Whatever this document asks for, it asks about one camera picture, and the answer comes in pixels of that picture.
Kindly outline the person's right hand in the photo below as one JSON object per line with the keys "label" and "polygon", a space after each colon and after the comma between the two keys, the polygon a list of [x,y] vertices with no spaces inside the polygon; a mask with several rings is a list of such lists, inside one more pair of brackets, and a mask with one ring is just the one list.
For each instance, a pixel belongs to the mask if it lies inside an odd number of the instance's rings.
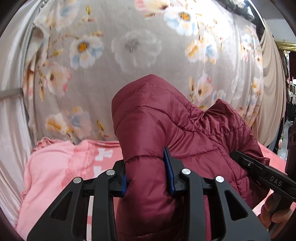
{"label": "person's right hand", "polygon": [[273,196],[274,193],[267,197],[265,203],[261,207],[260,214],[257,216],[266,228],[269,228],[271,223],[278,224],[278,227],[270,235],[271,239],[274,239],[281,232],[281,230],[284,228],[284,226],[287,224],[287,222],[293,214],[293,211],[290,208],[279,210],[274,214],[271,214],[271,208],[274,199]]}

